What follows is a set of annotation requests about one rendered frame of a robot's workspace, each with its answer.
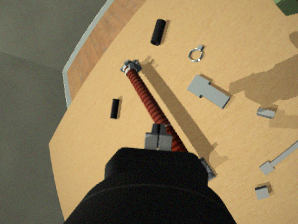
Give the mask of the grey metal clamp band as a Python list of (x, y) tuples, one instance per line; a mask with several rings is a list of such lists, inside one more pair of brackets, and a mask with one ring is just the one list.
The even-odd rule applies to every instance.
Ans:
[[(125, 71), (125, 74), (126, 74), (126, 76), (127, 76), (127, 72), (128, 72), (128, 70), (130, 70), (130, 69), (136, 69), (135, 67), (134, 67), (134, 64), (133, 63), (130, 63), (129, 64), (129, 67), (126, 69), (126, 71)], [(136, 71), (137, 71), (137, 69), (136, 69)], [(128, 76), (127, 76), (128, 77)]]
[[(197, 48), (195, 48), (195, 49), (192, 49), (190, 52), (189, 52), (189, 55), (188, 55), (188, 57), (189, 57), (189, 59), (190, 59), (190, 55), (192, 54), (192, 52), (194, 52), (194, 51), (202, 51), (204, 49), (204, 47), (202, 46), (202, 45), (199, 45)], [(192, 61), (192, 62), (198, 62), (198, 61), (200, 61), (201, 59), (202, 59), (202, 56), (203, 56), (203, 54), (202, 54), (202, 52), (201, 52), (201, 56), (199, 57), (199, 59), (197, 59), (197, 60), (191, 60), (190, 59), (190, 61)]]
[(129, 66), (128, 61), (125, 61), (124, 64), (125, 64), (125, 65), (124, 65), (124, 67), (123, 67), (123, 71), (125, 70), (125, 68), (126, 68), (127, 66)]

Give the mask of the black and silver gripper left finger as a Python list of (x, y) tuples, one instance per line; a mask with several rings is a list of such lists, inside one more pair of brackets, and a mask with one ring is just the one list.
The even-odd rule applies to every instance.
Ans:
[(151, 133), (145, 133), (144, 149), (157, 150), (158, 146), (158, 133), (159, 133), (159, 124), (153, 123)]

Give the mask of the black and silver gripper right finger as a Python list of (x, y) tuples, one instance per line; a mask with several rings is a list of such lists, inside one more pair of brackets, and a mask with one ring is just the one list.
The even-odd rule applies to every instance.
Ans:
[(165, 124), (159, 124), (159, 145), (157, 146), (158, 150), (171, 151), (172, 149), (172, 134), (167, 134)]

